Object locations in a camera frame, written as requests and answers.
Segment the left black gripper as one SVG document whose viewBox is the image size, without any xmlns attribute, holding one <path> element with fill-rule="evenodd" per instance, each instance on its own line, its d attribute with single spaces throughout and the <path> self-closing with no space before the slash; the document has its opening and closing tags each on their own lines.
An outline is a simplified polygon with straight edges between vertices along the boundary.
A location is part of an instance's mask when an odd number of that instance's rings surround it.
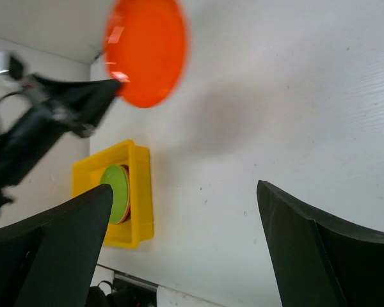
<svg viewBox="0 0 384 307">
<path fill-rule="evenodd" d="M 29 109 L 0 132 L 0 208 L 13 199 L 3 190 L 20 184 L 66 133 L 90 137 L 123 85 L 117 79 L 70 82 L 29 74 L 11 79 L 11 95 L 22 95 Z"/>
</svg>

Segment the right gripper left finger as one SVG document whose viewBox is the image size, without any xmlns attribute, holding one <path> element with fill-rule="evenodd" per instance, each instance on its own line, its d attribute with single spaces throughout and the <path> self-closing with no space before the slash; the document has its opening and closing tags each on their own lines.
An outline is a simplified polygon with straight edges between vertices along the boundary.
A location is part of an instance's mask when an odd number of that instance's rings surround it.
<svg viewBox="0 0 384 307">
<path fill-rule="evenodd" d="M 84 306 L 112 202 L 99 185 L 0 228 L 0 306 Z"/>
</svg>

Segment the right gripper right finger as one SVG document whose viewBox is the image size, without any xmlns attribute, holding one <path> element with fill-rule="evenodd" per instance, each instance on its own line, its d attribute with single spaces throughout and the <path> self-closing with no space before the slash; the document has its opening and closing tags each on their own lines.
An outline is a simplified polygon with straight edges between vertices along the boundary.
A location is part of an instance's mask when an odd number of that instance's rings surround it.
<svg viewBox="0 0 384 307">
<path fill-rule="evenodd" d="M 257 201 L 283 306 L 384 306 L 384 232 L 263 180 Z"/>
</svg>

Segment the green plate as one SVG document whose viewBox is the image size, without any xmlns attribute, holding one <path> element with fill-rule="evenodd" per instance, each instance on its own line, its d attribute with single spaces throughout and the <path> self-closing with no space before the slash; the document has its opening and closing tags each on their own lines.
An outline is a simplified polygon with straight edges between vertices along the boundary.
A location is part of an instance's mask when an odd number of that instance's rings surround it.
<svg viewBox="0 0 384 307">
<path fill-rule="evenodd" d="M 124 201 L 126 197 L 125 174 L 121 165 L 110 165 L 100 178 L 100 184 L 110 185 L 113 191 L 113 204 L 109 217 L 110 224 L 120 224 L 124 213 Z"/>
</svg>

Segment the orange plate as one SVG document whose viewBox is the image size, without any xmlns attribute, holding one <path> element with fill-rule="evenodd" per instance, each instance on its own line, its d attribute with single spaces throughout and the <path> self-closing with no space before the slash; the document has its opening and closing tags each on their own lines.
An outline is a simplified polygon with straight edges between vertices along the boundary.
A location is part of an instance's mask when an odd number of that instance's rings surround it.
<svg viewBox="0 0 384 307">
<path fill-rule="evenodd" d="M 126 183 L 126 197 L 124 201 L 124 213 L 120 220 L 121 223 L 128 221 L 131 218 L 131 189 L 130 189 L 130 178 L 129 178 L 129 168 L 126 165 L 121 165 L 125 174 L 125 183 Z"/>
<path fill-rule="evenodd" d="M 104 58 L 118 94 L 138 108 L 175 89 L 187 58 L 188 32 L 178 1 L 117 1 L 106 22 Z"/>
</svg>

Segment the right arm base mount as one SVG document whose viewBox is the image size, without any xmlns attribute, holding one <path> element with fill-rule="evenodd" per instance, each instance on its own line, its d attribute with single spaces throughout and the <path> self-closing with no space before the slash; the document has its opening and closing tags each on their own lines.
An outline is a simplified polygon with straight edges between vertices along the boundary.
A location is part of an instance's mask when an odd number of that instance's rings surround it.
<svg viewBox="0 0 384 307">
<path fill-rule="evenodd" d="M 157 306 L 157 284 L 126 274 L 94 274 L 85 306 Z"/>
</svg>

